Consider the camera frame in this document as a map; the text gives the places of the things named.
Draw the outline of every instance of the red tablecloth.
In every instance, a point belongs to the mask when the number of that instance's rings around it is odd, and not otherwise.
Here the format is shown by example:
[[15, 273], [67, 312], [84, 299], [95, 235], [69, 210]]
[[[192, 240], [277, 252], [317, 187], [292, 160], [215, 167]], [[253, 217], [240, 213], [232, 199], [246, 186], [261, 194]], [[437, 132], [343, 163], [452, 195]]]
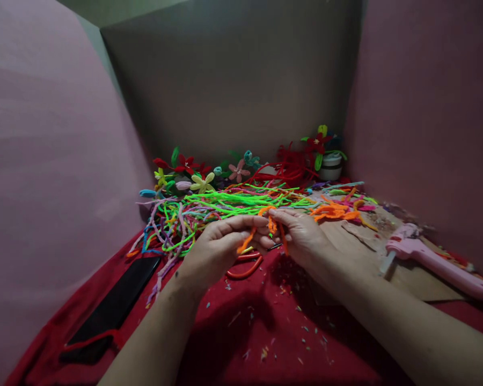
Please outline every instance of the red tablecloth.
[[[65, 365], [57, 358], [64, 343], [127, 269], [124, 256], [131, 242], [40, 331], [7, 385], [95, 384], [101, 378], [114, 359], [113, 350], [94, 366]], [[246, 270], [250, 264], [233, 271]], [[147, 296], [155, 281], [156, 276], [123, 324], [120, 334], [124, 340], [146, 314]], [[217, 283], [200, 304], [178, 384], [411, 384], [388, 353], [344, 307], [314, 304], [304, 272], [281, 257], [279, 251], [268, 254], [261, 270], [249, 279], [228, 282], [230, 285], [225, 281]], [[281, 285], [286, 293], [282, 294]], [[434, 307], [483, 332], [482, 303], [458, 301]], [[268, 356], [262, 360], [265, 347]], [[245, 360], [242, 356], [248, 350]]]

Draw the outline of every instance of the hand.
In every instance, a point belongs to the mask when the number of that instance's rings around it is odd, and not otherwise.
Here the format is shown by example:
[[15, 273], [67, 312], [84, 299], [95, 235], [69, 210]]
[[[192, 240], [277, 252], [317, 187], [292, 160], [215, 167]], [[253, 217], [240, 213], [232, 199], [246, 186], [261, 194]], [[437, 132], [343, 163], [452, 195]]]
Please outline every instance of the hand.
[[[268, 214], [288, 229], [288, 234], [284, 237], [288, 241], [290, 256], [307, 271], [315, 269], [316, 261], [324, 256], [326, 251], [334, 250], [334, 246], [322, 229], [306, 213], [281, 208], [270, 210]], [[282, 235], [275, 237], [274, 241], [282, 242]], [[260, 242], [267, 245], [266, 240], [261, 240]]]
[[199, 237], [190, 252], [184, 258], [179, 275], [186, 276], [201, 290], [205, 291], [219, 281], [225, 272], [232, 267], [238, 254], [236, 249], [250, 235], [252, 227], [257, 227], [251, 243], [262, 254], [266, 248], [274, 245], [270, 239], [260, 243], [264, 235], [268, 235], [268, 219], [261, 216], [234, 216], [225, 220], [212, 222]]

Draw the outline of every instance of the flower pot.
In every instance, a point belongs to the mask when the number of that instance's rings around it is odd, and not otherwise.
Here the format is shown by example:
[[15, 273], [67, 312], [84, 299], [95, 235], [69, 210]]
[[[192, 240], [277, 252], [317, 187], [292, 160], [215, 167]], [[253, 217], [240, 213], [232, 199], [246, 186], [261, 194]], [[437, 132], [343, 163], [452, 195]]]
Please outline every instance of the flower pot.
[[322, 166], [318, 176], [324, 181], [336, 181], [342, 173], [342, 156], [338, 153], [326, 154], [322, 158]]

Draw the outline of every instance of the pink glue gun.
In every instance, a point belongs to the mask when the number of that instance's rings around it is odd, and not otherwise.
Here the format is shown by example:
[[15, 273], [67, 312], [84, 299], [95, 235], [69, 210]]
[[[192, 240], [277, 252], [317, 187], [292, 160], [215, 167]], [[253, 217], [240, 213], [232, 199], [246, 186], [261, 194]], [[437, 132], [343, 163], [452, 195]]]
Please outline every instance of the pink glue gun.
[[419, 239], [420, 232], [414, 224], [404, 224], [397, 229], [386, 243], [388, 255], [379, 271], [386, 275], [395, 257], [406, 260], [415, 259], [442, 279], [466, 293], [483, 300], [483, 280], [444, 260]]

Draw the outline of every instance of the forearm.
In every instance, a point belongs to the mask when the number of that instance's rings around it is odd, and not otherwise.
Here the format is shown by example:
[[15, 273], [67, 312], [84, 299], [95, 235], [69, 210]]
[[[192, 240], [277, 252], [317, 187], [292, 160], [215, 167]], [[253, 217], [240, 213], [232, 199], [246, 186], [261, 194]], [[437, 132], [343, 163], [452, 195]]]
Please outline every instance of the forearm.
[[187, 278], [172, 277], [99, 384], [174, 384], [202, 295]]
[[483, 334], [343, 256], [309, 270], [417, 384], [483, 384]]

